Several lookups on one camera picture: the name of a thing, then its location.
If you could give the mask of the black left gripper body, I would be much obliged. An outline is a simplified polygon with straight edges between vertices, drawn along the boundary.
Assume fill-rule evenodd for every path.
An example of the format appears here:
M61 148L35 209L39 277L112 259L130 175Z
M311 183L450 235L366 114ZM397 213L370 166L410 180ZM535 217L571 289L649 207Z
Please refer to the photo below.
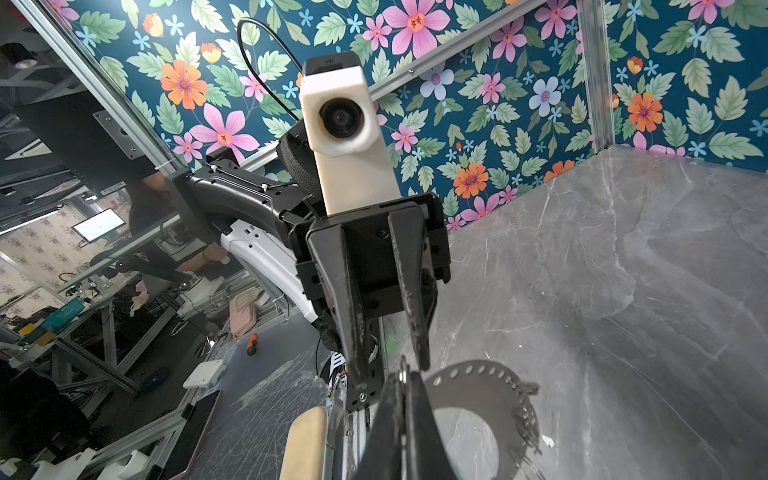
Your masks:
M436 195L420 194L366 207L332 217L313 217L292 227L289 239L304 293L314 306L333 314L326 291L308 245L311 231L342 226L351 255L355 278L363 299L364 317L375 318L403 311L388 214L405 207L419 207L424 217L422 291L426 318L433 316L437 283L451 279L451 257L443 206Z

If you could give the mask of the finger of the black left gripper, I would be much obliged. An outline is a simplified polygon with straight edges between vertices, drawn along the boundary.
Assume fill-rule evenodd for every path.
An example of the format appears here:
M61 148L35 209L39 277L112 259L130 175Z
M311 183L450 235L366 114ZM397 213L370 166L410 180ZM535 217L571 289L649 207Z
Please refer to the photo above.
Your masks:
M336 225L311 231L307 241L326 297L332 299L333 318L352 381L366 382L368 326L344 228Z
M419 207L394 210L387 217L403 312L421 371L430 368L427 319L423 306L424 217Z

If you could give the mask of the metal keyring with red grip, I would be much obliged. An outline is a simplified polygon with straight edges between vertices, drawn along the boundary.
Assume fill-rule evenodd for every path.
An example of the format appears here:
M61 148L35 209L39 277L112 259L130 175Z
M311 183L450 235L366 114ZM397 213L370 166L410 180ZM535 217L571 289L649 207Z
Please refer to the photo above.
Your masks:
M539 422L531 401L538 384L490 360L459 362L424 383L433 409L469 411L490 428L499 454L498 479L515 478L529 453L540 451Z

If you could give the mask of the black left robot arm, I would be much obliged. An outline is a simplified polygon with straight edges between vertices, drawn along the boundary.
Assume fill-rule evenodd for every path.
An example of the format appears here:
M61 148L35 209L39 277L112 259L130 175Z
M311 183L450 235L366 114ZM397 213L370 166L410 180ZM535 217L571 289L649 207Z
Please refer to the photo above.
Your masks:
M395 313L404 314L417 365L427 370L438 286L450 279L440 198L416 194L330 215L302 124L278 140L276 154L289 183L241 168L226 147L205 167L169 176L182 220L286 294L344 355L355 382L370 378L372 321Z

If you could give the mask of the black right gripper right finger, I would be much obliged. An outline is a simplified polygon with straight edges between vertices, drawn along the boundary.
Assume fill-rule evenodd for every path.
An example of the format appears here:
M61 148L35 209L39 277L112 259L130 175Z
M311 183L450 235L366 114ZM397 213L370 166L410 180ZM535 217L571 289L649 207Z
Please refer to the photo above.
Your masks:
M406 376L405 436L408 479L457 478L442 443L426 387L417 372Z

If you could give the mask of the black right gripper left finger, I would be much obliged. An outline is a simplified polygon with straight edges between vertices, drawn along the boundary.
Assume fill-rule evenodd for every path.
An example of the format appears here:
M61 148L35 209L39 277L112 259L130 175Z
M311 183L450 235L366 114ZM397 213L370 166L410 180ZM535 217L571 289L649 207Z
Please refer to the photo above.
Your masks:
M401 479L404 435L404 384L388 375L354 479Z

